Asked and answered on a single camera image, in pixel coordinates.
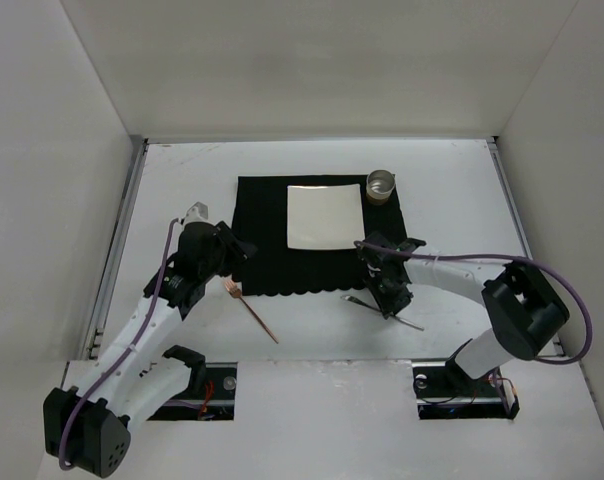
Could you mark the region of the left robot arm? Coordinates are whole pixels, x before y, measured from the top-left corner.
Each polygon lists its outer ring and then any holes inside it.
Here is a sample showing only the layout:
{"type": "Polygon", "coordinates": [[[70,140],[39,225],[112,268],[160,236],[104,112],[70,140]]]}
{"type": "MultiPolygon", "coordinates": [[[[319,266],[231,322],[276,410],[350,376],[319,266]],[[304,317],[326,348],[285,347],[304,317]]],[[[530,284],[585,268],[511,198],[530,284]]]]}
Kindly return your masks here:
{"type": "Polygon", "coordinates": [[[207,284],[232,275],[257,249],[224,222],[180,224],[178,243],[165,244],[158,271],[118,336],[79,381],[53,389],[44,400],[45,450],[63,471],[112,475],[139,426],[205,375],[202,354],[161,346],[203,298],[207,284]]]}

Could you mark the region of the copper fork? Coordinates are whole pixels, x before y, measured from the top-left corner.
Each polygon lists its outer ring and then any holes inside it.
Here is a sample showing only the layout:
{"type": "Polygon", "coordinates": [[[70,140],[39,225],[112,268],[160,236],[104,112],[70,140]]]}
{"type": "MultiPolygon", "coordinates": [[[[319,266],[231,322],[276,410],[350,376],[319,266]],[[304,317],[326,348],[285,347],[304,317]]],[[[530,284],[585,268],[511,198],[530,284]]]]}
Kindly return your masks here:
{"type": "Polygon", "coordinates": [[[260,327],[266,332],[266,334],[271,338],[271,340],[278,344],[279,340],[273,331],[268,327],[268,325],[263,321],[263,319],[256,313],[256,311],[247,303],[244,299],[243,292],[238,284],[233,281],[230,277],[225,277],[223,279],[223,284],[228,292],[228,294],[241,302],[241,304],[247,309],[247,311],[251,314],[251,316],[256,320],[256,322],[260,325],[260,327]]]}

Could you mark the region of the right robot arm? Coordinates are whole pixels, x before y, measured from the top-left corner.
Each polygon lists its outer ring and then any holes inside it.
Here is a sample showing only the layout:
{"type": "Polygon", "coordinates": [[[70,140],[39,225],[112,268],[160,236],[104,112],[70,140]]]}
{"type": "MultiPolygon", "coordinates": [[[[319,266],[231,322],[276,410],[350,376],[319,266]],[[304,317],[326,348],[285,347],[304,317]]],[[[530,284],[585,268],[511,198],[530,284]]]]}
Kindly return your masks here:
{"type": "Polygon", "coordinates": [[[420,253],[422,241],[393,248],[357,241],[373,292],[394,299],[410,283],[438,288],[484,307],[490,328],[460,346],[442,367],[455,386],[478,380],[514,360],[536,361],[569,320],[570,313],[547,280],[550,273],[530,259],[502,254],[420,253]]]}

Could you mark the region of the metal cup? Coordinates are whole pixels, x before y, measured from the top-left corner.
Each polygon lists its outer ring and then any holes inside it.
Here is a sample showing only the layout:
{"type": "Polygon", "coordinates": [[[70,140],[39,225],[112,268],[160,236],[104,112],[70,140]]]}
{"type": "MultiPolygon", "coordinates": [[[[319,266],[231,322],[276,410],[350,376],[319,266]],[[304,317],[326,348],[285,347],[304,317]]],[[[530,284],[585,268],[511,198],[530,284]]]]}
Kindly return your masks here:
{"type": "Polygon", "coordinates": [[[386,203],[396,187],[395,175],[387,170],[374,170],[366,179],[366,198],[372,205],[386,203]]]}

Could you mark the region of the square white plate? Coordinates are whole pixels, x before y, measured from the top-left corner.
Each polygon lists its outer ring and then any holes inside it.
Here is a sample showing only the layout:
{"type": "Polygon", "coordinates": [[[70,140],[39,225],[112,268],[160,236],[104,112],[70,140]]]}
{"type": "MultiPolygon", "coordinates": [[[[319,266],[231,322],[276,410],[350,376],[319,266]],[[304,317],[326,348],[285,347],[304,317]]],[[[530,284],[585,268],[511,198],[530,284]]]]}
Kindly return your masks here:
{"type": "Polygon", "coordinates": [[[365,237],[360,186],[288,186],[287,247],[334,251],[365,237]]]}

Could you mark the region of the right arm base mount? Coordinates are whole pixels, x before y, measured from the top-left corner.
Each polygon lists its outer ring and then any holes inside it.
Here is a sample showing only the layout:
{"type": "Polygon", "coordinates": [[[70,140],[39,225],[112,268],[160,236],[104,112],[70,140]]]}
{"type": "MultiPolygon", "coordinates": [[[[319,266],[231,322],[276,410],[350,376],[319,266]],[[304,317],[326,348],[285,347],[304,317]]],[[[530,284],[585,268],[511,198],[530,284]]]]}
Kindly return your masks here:
{"type": "Polygon", "coordinates": [[[516,388],[499,368],[478,379],[454,379],[444,361],[414,362],[412,375],[420,420],[512,421],[520,412],[516,388]]]}

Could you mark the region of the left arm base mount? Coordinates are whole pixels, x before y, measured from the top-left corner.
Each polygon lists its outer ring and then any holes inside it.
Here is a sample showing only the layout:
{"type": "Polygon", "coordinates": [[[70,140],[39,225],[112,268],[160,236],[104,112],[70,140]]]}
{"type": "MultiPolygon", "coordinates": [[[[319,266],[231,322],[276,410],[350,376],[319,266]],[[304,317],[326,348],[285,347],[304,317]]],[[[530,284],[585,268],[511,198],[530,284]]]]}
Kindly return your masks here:
{"type": "Polygon", "coordinates": [[[161,406],[149,421],[232,421],[238,365],[208,363],[202,380],[192,378],[188,387],[161,406]]]}

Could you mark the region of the silver knife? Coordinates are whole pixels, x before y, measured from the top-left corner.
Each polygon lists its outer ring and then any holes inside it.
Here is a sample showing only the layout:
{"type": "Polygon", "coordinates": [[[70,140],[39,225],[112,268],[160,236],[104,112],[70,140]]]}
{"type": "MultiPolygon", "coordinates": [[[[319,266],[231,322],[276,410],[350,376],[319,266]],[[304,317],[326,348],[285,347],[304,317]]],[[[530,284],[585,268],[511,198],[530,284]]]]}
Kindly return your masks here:
{"type": "Polygon", "coordinates": [[[422,327],[420,325],[417,325],[417,324],[415,324],[415,323],[413,323],[411,321],[408,321],[406,319],[403,319],[403,318],[401,318],[401,317],[399,317],[397,315],[391,315],[391,314],[389,314],[389,315],[385,316],[383,314],[383,312],[379,308],[377,308],[377,307],[375,307],[373,305],[370,305],[370,304],[364,302],[363,300],[361,300],[361,299],[359,299],[359,298],[357,298],[357,297],[355,297],[353,295],[348,295],[348,294],[342,295],[341,299],[344,300],[344,301],[346,301],[346,302],[358,305],[360,307],[364,307],[366,309],[372,310],[373,312],[382,315],[385,319],[391,318],[391,319],[393,319],[393,320],[395,320],[395,321],[397,321],[397,322],[399,322],[399,323],[401,323],[401,324],[403,324],[405,326],[413,328],[415,330],[418,330],[418,331],[421,331],[421,332],[425,331],[424,327],[422,327]]]}

